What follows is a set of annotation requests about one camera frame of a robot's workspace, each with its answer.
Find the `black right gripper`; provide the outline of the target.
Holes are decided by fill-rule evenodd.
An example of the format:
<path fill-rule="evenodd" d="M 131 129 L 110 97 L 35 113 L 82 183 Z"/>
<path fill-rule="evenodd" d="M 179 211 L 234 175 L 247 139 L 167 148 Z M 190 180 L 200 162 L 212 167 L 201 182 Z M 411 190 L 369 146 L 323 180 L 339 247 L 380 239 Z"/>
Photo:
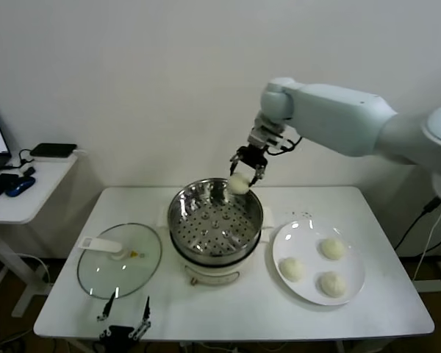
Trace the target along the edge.
<path fill-rule="evenodd" d="M 265 167 L 268 164 L 264 156 L 265 150 L 253 145 L 241 146 L 237 153 L 229 160 L 229 175 L 232 176 L 240 162 L 254 169 L 254 176 L 249 182 L 249 187 L 253 187 L 258 181 L 263 179 L 265 175 Z"/>

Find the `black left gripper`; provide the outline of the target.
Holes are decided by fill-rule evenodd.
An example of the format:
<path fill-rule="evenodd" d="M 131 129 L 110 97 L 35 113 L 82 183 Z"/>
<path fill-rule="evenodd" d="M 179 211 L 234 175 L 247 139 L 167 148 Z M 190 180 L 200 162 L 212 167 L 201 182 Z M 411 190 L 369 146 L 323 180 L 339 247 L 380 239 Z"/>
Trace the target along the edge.
<path fill-rule="evenodd" d="M 116 292 L 113 292 L 100 315 L 97 316 L 98 322 L 106 321 L 110 316 Z M 123 344 L 130 343 L 132 339 L 141 339 L 151 327 L 150 322 L 150 297 L 146 299 L 141 321 L 133 329 L 128 326 L 110 325 L 99 336 L 99 342 L 103 344 Z"/>

